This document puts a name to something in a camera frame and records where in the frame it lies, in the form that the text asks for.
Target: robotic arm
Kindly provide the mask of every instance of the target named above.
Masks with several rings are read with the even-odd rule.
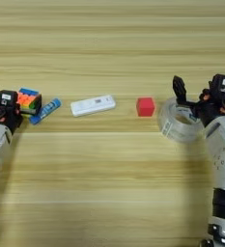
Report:
[[[16,102],[17,92],[0,92],[0,167],[9,151],[14,132],[23,121]]]
[[[217,74],[210,87],[204,89],[197,103],[186,101],[183,80],[174,77],[173,89],[180,106],[191,109],[205,127],[205,139],[212,157],[214,172],[213,211],[209,223],[211,239],[204,239],[200,247],[225,246],[225,75]]]

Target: wood grain surface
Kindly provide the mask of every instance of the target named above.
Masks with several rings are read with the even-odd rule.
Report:
[[[225,73],[225,0],[0,0],[0,90],[63,106],[25,120],[0,175],[0,247],[184,247],[206,236],[212,175],[204,141],[163,137],[161,104],[182,76],[197,98]],[[115,110],[82,118],[75,100]],[[152,96],[156,113],[137,117]]]

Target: red cube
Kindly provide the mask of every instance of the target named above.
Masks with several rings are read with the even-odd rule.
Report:
[[[151,97],[139,97],[137,100],[139,117],[151,117],[155,111],[155,102]]]

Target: blue cylinder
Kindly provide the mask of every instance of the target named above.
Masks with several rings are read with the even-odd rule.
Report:
[[[38,124],[43,120],[47,115],[52,113],[54,110],[59,108],[62,105],[62,102],[59,98],[54,98],[48,104],[46,104],[38,116],[32,116],[29,120],[31,124]]]

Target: transparent tape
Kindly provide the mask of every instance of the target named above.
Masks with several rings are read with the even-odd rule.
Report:
[[[161,132],[177,142],[188,143],[197,139],[203,125],[196,119],[191,110],[177,105],[173,97],[162,106],[158,116]]]

